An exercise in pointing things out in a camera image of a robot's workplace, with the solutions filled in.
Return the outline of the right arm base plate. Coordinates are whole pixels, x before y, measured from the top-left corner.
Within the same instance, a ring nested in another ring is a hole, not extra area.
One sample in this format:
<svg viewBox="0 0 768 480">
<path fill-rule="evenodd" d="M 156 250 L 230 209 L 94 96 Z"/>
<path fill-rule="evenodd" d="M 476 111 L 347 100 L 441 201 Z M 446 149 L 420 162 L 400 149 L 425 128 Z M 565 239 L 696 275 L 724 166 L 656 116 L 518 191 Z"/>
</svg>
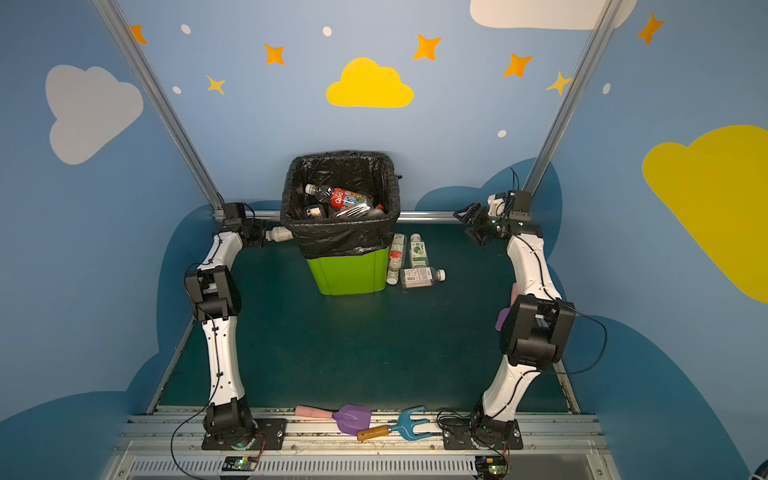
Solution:
<svg viewBox="0 0 768 480">
<path fill-rule="evenodd" d="M 516 420 L 504 422 L 485 417 L 449 415 L 438 419 L 437 425 L 442 431 L 443 446 L 446 450 L 493 449 L 501 452 L 524 448 Z"/>
</svg>

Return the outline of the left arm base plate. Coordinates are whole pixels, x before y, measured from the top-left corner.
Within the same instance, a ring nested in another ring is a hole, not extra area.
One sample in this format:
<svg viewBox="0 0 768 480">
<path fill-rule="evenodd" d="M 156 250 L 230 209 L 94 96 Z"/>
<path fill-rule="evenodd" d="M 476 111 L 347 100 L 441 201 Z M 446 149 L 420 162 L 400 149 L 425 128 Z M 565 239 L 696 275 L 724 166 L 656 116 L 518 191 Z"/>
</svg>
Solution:
<svg viewBox="0 0 768 480">
<path fill-rule="evenodd" d="M 287 420 L 257 418 L 245 426 L 206 427 L 203 450 L 261 451 L 281 450 L 286 436 Z"/>
</svg>

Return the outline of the clear white label bottle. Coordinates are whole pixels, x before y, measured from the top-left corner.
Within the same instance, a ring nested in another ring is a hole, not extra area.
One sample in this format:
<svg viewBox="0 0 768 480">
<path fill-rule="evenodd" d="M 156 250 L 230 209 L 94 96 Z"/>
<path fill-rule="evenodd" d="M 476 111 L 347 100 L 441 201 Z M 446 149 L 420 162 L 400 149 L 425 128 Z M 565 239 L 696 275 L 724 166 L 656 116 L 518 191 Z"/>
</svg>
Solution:
<svg viewBox="0 0 768 480">
<path fill-rule="evenodd" d="M 365 216 L 371 209 L 371 206 L 367 203 L 359 203 L 340 209 L 334 214 L 335 218 L 357 218 Z"/>
</svg>

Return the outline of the purple text label bottle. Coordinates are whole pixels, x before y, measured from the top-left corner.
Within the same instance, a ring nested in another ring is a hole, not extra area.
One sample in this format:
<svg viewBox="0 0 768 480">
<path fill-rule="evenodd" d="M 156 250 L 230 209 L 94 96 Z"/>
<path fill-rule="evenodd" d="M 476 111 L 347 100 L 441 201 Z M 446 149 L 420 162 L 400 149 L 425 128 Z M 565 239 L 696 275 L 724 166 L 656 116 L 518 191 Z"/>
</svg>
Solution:
<svg viewBox="0 0 768 480">
<path fill-rule="evenodd" d="M 401 285 L 404 289 L 424 288 L 437 285 L 446 280 L 444 269 L 434 267 L 415 267 L 401 271 Z"/>
</svg>

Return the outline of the tall red white label bottle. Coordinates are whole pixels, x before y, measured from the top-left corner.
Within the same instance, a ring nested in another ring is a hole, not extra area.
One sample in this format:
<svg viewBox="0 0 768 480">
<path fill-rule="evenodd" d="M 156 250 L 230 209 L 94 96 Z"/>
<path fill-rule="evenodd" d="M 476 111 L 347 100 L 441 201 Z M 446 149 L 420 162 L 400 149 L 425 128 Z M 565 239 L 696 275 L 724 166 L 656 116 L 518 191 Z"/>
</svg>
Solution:
<svg viewBox="0 0 768 480">
<path fill-rule="evenodd" d="M 396 285 L 399 281 L 399 273 L 403 264 L 403 251 L 405 235 L 396 233 L 389 249 L 386 283 Z"/>
</svg>

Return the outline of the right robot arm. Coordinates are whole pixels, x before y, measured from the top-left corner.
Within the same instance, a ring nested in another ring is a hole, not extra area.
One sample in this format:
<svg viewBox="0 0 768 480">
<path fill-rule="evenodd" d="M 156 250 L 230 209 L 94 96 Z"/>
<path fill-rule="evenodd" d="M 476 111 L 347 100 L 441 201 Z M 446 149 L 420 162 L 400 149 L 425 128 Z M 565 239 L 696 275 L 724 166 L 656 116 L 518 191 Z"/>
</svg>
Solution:
<svg viewBox="0 0 768 480">
<path fill-rule="evenodd" d="M 561 360 L 574 320 L 571 303 L 552 281 L 541 227 L 530 220 L 530 195 L 509 190 L 453 213 L 481 246 L 507 242 L 514 270 L 510 306 L 497 318 L 500 366 L 467 421 L 467 435 L 479 448 L 520 449 L 518 406 L 528 387 Z"/>
</svg>

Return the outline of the white orange milk tea bottle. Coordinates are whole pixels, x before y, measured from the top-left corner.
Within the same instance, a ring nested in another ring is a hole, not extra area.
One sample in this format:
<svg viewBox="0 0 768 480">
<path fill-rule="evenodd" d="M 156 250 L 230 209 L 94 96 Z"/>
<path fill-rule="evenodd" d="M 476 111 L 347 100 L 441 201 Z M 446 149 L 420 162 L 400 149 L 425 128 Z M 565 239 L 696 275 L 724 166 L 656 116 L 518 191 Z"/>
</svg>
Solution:
<svg viewBox="0 0 768 480">
<path fill-rule="evenodd" d="M 276 226 L 265 232 L 265 238 L 271 242 L 284 242 L 293 239 L 292 232 L 283 226 Z"/>
</svg>

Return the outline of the red green label bottle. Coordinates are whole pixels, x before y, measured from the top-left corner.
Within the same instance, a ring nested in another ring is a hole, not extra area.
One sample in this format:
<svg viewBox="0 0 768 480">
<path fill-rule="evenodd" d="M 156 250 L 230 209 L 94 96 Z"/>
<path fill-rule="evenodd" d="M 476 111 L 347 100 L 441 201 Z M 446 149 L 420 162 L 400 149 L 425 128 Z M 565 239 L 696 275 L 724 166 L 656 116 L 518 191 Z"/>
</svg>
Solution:
<svg viewBox="0 0 768 480">
<path fill-rule="evenodd" d="M 352 208 L 359 205 L 371 206 L 372 204 L 372 200 L 368 196 L 344 188 L 307 184 L 304 187 L 304 191 L 307 195 L 316 198 L 319 202 L 328 204 L 337 210 Z"/>
</svg>

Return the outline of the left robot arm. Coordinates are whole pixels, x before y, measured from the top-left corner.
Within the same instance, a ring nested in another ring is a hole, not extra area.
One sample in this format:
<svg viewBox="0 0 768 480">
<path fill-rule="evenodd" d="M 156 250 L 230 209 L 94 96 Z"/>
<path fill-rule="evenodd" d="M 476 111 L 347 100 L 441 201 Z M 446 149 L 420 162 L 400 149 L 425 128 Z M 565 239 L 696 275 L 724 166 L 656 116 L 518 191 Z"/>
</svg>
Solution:
<svg viewBox="0 0 768 480">
<path fill-rule="evenodd" d="M 264 244 L 264 222 L 239 202 L 226 203 L 223 222 L 205 259 L 184 275 L 193 316 L 208 351 L 210 391 L 204 413 L 205 449 L 249 450 L 257 426 L 248 406 L 237 355 L 236 330 L 242 298 L 232 275 L 245 247 Z"/>
</svg>

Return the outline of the clear bottle green neck band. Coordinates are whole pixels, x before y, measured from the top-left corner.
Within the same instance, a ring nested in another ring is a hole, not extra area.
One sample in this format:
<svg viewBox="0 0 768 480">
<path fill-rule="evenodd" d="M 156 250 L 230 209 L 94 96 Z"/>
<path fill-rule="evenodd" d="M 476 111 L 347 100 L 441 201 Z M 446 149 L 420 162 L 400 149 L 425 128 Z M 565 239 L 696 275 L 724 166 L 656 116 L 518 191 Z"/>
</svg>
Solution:
<svg viewBox="0 0 768 480">
<path fill-rule="evenodd" d="M 367 214 L 367 218 L 378 218 L 385 215 L 385 211 L 383 209 L 382 205 L 377 205 L 376 207 L 371 208 Z"/>
</svg>

